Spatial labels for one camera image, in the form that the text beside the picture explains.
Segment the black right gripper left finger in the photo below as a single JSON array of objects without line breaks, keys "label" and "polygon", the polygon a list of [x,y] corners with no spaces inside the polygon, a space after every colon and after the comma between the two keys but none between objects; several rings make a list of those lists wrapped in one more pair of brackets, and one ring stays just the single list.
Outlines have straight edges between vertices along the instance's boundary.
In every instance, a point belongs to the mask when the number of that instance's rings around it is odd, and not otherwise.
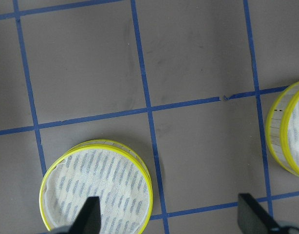
[{"label": "black right gripper left finger", "polygon": [[98,234],[101,230],[101,211],[98,196],[86,199],[77,218],[69,229],[70,234]]}]

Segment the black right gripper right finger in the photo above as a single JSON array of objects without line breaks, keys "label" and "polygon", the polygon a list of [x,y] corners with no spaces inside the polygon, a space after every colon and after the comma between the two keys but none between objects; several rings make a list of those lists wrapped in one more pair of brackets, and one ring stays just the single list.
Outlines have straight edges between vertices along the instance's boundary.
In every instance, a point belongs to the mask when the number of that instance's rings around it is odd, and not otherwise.
[{"label": "black right gripper right finger", "polygon": [[249,193],[238,194],[238,226],[243,234],[279,234],[279,224]]}]

